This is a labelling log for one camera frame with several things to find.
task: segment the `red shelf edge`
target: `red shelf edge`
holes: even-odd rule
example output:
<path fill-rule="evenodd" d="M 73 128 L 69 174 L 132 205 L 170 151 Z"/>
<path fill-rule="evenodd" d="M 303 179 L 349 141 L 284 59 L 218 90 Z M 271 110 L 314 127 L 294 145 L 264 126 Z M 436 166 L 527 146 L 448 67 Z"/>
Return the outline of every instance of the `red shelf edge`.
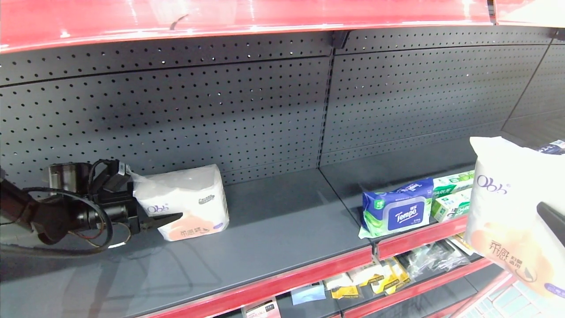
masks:
<path fill-rule="evenodd" d="M 384 239 L 377 244 L 377 257 L 385 260 L 414 248 L 437 242 L 465 231 L 467 216 L 454 218 L 447 222 L 436 223 Z"/>
<path fill-rule="evenodd" d="M 193 302 L 168 308 L 142 317 L 147 318 L 203 318 L 220 315 L 245 305 L 280 295 L 293 288 L 318 282 L 354 268 L 369 264 L 372 247 L 367 246 L 328 260 L 288 271 L 248 285 L 204 297 Z"/>
<path fill-rule="evenodd" d="M 392 295 L 385 296 L 384 298 L 375 299 L 373 302 L 345 311 L 344 318 L 365 317 L 379 310 L 383 310 L 384 308 L 403 302 L 406 299 L 423 294 L 436 287 L 457 280 L 467 274 L 476 272 L 477 270 L 485 268 L 490 264 L 492 264 L 490 260 L 480 259 L 476 262 L 470 263 L 458 269 L 454 269 L 451 272 L 447 272 L 432 280 L 425 281 L 422 283 L 417 283 L 414 286 L 410 286 Z"/>

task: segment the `label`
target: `label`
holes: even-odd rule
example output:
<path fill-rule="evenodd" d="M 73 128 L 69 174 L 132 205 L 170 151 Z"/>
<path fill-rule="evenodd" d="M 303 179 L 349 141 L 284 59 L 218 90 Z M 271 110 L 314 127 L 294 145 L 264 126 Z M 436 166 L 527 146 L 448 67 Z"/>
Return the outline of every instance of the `label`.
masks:
<path fill-rule="evenodd" d="M 399 229 L 408 225 L 421 223 L 424 214 L 423 202 L 412 203 L 389 210 L 389 230 Z"/>
<path fill-rule="evenodd" d="M 375 209 L 382 210 L 385 207 L 384 200 L 375 200 Z"/>
<path fill-rule="evenodd" d="M 358 298 L 358 297 L 359 297 L 359 290 L 357 290 L 357 286 L 345 286 L 345 287 L 332 289 L 333 299 Z"/>

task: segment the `perforated metal panel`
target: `perforated metal panel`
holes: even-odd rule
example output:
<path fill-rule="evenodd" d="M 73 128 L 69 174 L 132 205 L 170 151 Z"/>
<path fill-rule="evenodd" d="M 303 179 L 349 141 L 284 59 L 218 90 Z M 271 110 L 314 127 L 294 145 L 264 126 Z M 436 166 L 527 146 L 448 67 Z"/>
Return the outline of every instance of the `perforated metal panel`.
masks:
<path fill-rule="evenodd" d="M 57 162 L 141 174 L 218 164 L 226 183 L 316 167 L 329 57 L 128 72 L 0 89 L 2 167 L 37 185 Z"/>
<path fill-rule="evenodd" d="M 493 137 L 498 135 L 503 124 L 504 121 L 498 121 L 477 126 L 436 132 L 434 134 L 420 135 L 401 140 L 387 141 L 385 143 L 372 144 L 368 146 L 350 148 L 330 153 L 323 153 L 321 156 L 320 165 L 331 165 L 337 162 L 375 156 L 380 153 L 398 151 L 421 145 L 441 143 L 443 141 L 459 139 L 467 136 Z"/>
<path fill-rule="evenodd" d="M 556 29 L 477 26 L 382 28 L 351 31 L 336 54 L 444 48 L 449 46 L 549 44 Z"/>
<path fill-rule="evenodd" d="M 565 44 L 565 28 L 557 29 L 552 44 Z"/>
<path fill-rule="evenodd" d="M 323 153 L 505 120 L 546 47 L 335 58 Z"/>
<path fill-rule="evenodd" d="M 552 45 L 547 50 L 524 96 L 512 112 L 512 117 L 565 110 L 564 87 L 565 45 Z"/>
<path fill-rule="evenodd" d="M 330 32 L 177 38 L 0 55 L 0 85 L 105 72 L 139 71 L 330 55 Z"/>

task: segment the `obb tissue package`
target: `obb tissue package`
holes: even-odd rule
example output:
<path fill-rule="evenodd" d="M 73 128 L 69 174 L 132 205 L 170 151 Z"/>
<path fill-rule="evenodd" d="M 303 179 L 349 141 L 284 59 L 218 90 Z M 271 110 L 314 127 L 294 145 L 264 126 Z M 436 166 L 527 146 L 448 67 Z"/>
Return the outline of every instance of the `obb tissue package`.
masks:
<path fill-rule="evenodd" d="M 471 137 L 471 145 L 478 158 L 465 240 L 538 294 L 565 304 L 565 247 L 538 213 L 544 203 L 565 214 L 565 156 L 501 137 Z"/>
<path fill-rule="evenodd" d="M 159 227 L 165 240 L 199 237 L 224 230 L 229 223 L 218 166 L 173 171 L 142 177 L 132 174 L 133 196 L 148 216 L 183 213 Z"/>

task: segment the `yellow product package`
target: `yellow product package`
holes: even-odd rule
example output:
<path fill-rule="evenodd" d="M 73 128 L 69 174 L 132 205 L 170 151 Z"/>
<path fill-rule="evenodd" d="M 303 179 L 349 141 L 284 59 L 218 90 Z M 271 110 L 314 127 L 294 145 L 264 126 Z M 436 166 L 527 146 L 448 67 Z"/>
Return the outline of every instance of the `yellow product package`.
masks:
<path fill-rule="evenodd" d="M 353 281 L 352 285 L 365 286 L 368 284 L 368 281 L 372 281 L 375 276 L 382 276 L 382 271 L 382 266 L 379 260 L 373 255 L 373 262 L 350 270 L 347 274 Z"/>
<path fill-rule="evenodd" d="M 411 282 L 411 279 L 410 279 L 410 275 L 408 274 L 404 266 L 400 264 L 400 262 L 396 257 L 391 257 L 389 259 L 386 259 L 385 261 L 388 263 L 392 272 L 396 275 L 396 277 L 399 280 L 398 284 L 385 289 L 385 293 L 387 295 L 390 295 L 390 294 L 394 294 L 396 291 L 408 285 Z"/>
<path fill-rule="evenodd" d="M 459 249 L 465 252 L 465 254 L 471 256 L 475 253 L 475 249 L 467 242 L 465 242 L 464 236 L 465 232 L 453 235 L 448 240 L 449 242 L 452 242 L 453 245 L 459 247 Z"/>
<path fill-rule="evenodd" d="M 341 299 L 341 298 L 359 298 L 361 295 L 359 294 L 359 289 L 357 286 L 345 286 L 332 289 L 332 298 L 333 299 Z"/>
<path fill-rule="evenodd" d="M 371 288 L 375 294 L 380 294 L 386 289 L 396 286 L 400 283 L 400 279 L 396 276 L 390 265 L 386 261 L 380 261 L 383 268 L 384 278 L 378 282 L 372 283 Z"/>

